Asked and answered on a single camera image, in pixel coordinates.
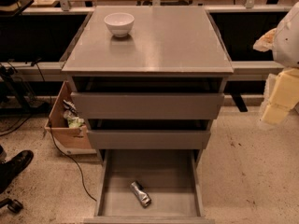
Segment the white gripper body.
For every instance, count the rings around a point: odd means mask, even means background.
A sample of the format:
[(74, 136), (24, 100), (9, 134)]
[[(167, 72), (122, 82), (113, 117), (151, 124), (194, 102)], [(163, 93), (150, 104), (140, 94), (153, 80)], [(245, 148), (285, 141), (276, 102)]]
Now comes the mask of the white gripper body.
[(299, 2), (278, 24), (272, 53), (275, 62), (285, 67), (299, 67)]

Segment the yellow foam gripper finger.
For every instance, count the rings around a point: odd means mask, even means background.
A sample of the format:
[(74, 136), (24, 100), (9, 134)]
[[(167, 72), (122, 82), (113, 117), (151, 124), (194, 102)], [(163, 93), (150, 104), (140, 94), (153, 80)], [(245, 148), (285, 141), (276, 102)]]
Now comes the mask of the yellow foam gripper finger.
[(299, 69), (285, 68), (266, 80), (258, 126), (272, 129), (279, 125), (299, 103)]
[(273, 48), (276, 30), (276, 28), (271, 29), (262, 35), (258, 40), (255, 41), (253, 48), (261, 52), (271, 50)]

